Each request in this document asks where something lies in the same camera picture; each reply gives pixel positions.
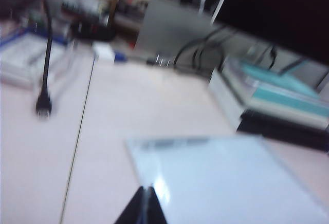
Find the cable cord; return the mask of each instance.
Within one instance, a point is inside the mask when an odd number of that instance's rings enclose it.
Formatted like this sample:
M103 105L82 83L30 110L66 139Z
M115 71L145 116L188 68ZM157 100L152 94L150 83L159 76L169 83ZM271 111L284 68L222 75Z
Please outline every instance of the cable cord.
M51 51L51 43L52 43L52 21L51 15L49 11L49 6L47 0L44 0L44 8L47 16L47 24L48 24L48 39L47 39L47 49L46 49L46 58L45 65L43 70L43 78L42 78L42 92L47 91L47 82L48 82L48 71L49 71L49 60L50 60L50 51Z
M225 28L225 26L221 26L219 28L217 28L216 30L213 30L212 32L210 32L207 36L205 36L204 38L199 38L199 39L194 39L192 41L189 41L188 43L186 43L177 53L173 65L175 67L175 65L177 64L177 61L180 57L180 55L187 49L192 48L196 45L198 45L199 43L205 42L207 40L209 40L212 36L214 36L215 34L217 34L218 32L220 32L221 30L223 30Z
M264 60L265 54L270 48L271 48L270 45L267 48L265 48L265 50L262 52L262 54L256 60L255 65L259 65Z
M299 66L300 64L302 64L304 61L306 60L305 57L300 57L298 60L292 62L291 64L285 66L284 68L282 68L280 71L279 71L279 75L283 75L287 72L289 72L290 70L292 70L293 68Z
M211 49L211 50L215 49L220 53L221 61L218 65L218 69L221 69L221 67L223 65L223 62L224 62L224 58L225 58L225 53L224 53L224 49L222 47L222 44L224 42L226 42L227 40L231 39L236 33L237 33L237 31L234 31L232 34L229 34L226 37L224 37L223 39L219 40L219 42L214 41L214 42L209 42L208 44L205 43L202 49L198 48L197 49L199 51L198 69L202 68L202 55L203 55L203 53L206 49Z
M270 51L269 54L270 54L270 56L272 58L272 62L270 64L270 66L268 67L268 70L271 70L272 67L274 66L275 62L276 62L276 58L277 58L277 55L278 55L277 49L276 49L275 46L272 47L272 49L271 49L271 51Z

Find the black device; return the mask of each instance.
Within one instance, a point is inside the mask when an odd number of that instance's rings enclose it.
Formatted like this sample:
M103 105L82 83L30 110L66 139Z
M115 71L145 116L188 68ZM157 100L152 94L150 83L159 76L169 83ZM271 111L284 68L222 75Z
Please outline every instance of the black device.
M217 20L329 65L329 0L224 0Z

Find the electronic device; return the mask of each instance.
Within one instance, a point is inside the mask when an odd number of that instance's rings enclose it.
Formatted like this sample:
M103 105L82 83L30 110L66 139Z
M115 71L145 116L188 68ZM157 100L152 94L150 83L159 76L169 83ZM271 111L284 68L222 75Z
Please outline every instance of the electronic device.
M329 65L329 0L224 0L217 20Z

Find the cable plug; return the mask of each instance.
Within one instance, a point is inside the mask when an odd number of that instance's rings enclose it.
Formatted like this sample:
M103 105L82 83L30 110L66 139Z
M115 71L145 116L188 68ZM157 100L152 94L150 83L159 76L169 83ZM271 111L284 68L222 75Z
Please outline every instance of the cable plug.
M49 117L51 113L51 100L47 91L41 91L35 105L35 111L39 116Z

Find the black monitor screen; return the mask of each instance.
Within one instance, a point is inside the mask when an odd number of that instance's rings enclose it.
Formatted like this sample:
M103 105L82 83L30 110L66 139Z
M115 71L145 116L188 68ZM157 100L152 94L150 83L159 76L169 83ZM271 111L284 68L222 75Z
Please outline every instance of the black monitor screen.
M329 64L329 0L225 0L217 19Z

